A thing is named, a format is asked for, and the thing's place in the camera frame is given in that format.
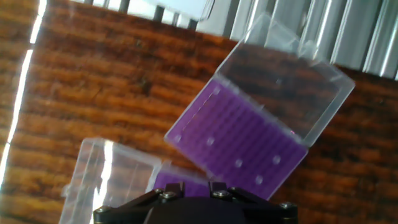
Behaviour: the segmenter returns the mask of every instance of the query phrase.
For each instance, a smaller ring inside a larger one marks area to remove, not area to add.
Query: clear plastic box
[[[352,79],[321,60],[315,43],[300,41],[263,14],[213,78],[239,91],[310,147],[355,86]]]
[[[269,199],[354,88],[263,14],[165,135],[208,176]]]
[[[93,223],[93,211],[102,205],[118,207],[155,184],[182,181],[190,183],[193,194],[207,189],[207,179],[196,172],[107,139],[85,139],[70,185],[63,190],[66,199],[59,224]]]

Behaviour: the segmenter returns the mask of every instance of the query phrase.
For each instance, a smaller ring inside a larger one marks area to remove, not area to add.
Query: purple plastic insert
[[[156,177],[154,189],[165,188],[166,184],[185,182],[185,196],[186,197],[208,197],[209,188],[207,182],[194,181],[190,177],[173,174],[169,172],[159,172]]]
[[[233,90],[212,79],[166,140],[230,187],[269,199],[307,149]]]

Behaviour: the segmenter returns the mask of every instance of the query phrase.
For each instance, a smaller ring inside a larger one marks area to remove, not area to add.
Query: wooden table
[[[0,0],[0,223],[57,223],[87,137],[195,169],[163,136],[236,43],[38,3]],[[297,203],[301,223],[398,223],[398,83],[343,71],[354,92],[272,200]]]

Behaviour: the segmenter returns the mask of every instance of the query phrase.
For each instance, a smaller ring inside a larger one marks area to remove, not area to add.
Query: screw
[[[158,194],[161,194],[161,193],[163,193],[163,189],[155,189],[155,192]]]
[[[216,198],[224,198],[224,197],[229,196],[229,192],[226,190],[219,190],[219,191],[213,192],[213,196]]]
[[[95,210],[97,213],[103,213],[103,212],[107,212],[109,210],[111,210],[112,208],[106,205],[103,205],[102,207],[100,207],[99,209]]]
[[[288,208],[294,207],[295,205],[291,202],[284,202],[284,203],[279,204],[279,206],[281,206],[284,209],[288,209]]]
[[[174,193],[174,192],[164,192],[164,193],[162,194],[162,197],[165,198],[165,199],[174,198],[174,197],[176,197],[176,196],[177,196],[177,194]]]

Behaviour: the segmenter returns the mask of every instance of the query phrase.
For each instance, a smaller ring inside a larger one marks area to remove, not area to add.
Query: transparent plastic lid
[[[350,78],[318,57],[313,42],[301,42],[263,14],[215,78],[227,81],[301,144],[311,146],[354,88]]]
[[[161,165],[159,158],[115,142],[85,139],[59,224],[93,223],[100,206],[118,207],[152,190]]]

